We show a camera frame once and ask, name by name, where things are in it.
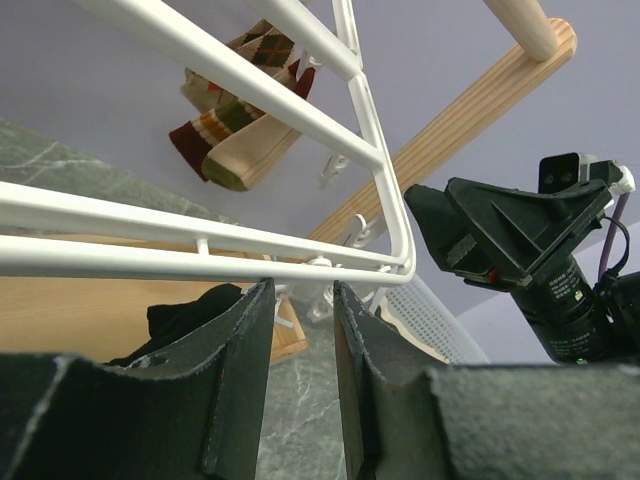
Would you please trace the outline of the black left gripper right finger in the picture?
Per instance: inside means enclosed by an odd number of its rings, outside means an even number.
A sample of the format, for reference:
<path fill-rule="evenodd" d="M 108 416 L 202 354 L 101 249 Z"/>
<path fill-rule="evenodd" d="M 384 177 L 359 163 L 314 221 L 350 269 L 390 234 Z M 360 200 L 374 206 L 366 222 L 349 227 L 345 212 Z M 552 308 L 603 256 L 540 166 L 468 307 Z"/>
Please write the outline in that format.
<path fill-rule="evenodd" d="M 635 479 L 639 369 L 446 365 L 334 286 L 351 479 Z"/>

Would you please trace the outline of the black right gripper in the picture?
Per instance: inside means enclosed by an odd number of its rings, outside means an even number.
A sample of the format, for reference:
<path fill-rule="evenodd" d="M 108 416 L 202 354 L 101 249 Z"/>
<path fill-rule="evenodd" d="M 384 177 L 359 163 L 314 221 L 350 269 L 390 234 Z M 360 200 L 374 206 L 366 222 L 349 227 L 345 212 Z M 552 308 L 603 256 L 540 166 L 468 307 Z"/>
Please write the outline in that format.
<path fill-rule="evenodd" d="M 611 199 L 602 180 L 537 194 L 453 178 L 445 194 L 422 185 L 404 194 L 437 266 L 505 296 L 483 303 L 470 324 L 490 357 L 560 364 L 598 361 L 613 347 L 572 256 Z"/>

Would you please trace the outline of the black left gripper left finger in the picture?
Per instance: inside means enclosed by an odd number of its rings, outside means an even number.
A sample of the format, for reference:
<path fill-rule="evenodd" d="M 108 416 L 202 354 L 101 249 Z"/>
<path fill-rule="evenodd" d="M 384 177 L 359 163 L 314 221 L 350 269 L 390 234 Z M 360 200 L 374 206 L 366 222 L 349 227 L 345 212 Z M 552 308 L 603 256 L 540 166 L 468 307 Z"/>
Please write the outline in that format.
<path fill-rule="evenodd" d="M 251 479 L 275 316 L 270 279 L 125 368 L 1 358 L 5 479 Z"/>

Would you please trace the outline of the black underwear shorts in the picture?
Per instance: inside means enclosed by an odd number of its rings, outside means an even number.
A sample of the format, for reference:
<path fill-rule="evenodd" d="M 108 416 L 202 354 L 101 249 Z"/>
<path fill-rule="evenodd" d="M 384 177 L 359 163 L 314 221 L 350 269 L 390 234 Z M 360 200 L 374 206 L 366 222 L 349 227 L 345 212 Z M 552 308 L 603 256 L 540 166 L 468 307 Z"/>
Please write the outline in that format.
<path fill-rule="evenodd" d="M 174 343 L 225 313 L 242 296 L 239 286 L 225 283 L 209 289 L 190 302 L 148 307 L 149 340 L 128 356 L 109 361 L 107 366 L 128 367 L 139 358 Z"/>

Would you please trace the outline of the white plastic clip hanger frame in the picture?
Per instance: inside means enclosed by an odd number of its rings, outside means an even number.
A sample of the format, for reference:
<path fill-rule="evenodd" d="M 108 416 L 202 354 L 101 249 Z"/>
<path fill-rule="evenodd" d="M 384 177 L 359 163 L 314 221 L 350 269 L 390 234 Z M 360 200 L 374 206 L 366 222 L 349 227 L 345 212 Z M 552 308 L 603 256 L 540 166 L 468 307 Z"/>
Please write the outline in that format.
<path fill-rule="evenodd" d="M 333 5 L 326 27 L 300 1 L 257 1 L 266 39 L 283 55 L 266 70 L 162 1 L 87 1 L 90 20 L 69 23 L 68 1 L 1 5 L 1 72 L 52 63 L 73 43 L 95 46 L 108 22 L 229 92 L 227 102 L 175 130 L 184 159 L 221 186 L 247 190 L 307 136 L 368 169 L 391 240 L 389 254 L 5 183 L 1 221 L 34 230 L 84 231 L 195 246 L 192 253 L 3 236 L 5 276 L 125 279 L 341 280 L 400 285 L 415 272 L 415 244 L 364 73 L 352 4 Z"/>

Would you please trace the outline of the white plastic clothes peg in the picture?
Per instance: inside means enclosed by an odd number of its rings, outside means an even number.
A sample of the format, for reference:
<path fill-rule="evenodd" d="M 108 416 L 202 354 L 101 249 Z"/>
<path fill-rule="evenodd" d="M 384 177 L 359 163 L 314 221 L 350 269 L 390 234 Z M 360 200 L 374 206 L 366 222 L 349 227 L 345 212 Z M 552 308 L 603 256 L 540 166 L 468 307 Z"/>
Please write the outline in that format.
<path fill-rule="evenodd" d="M 275 285 L 276 298 L 292 299 L 306 305 L 305 317 L 312 323 L 317 323 L 333 316 L 333 285 L 318 282 L 298 281 L 277 283 Z"/>

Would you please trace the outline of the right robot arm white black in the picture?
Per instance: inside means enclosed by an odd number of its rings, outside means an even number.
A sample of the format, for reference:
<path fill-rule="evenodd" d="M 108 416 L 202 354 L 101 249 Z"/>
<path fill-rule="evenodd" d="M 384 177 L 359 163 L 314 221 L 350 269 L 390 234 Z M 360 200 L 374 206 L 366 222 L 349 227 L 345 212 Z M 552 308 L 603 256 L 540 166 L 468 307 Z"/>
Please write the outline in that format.
<path fill-rule="evenodd" d="M 600 228 L 612 196 L 601 180 L 532 193 L 462 178 L 404 194 L 439 269 L 509 294 L 547 355 L 577 364 L 639 354 L 639 275 L 629 256 L 590 285 L 573 252 Z"/>

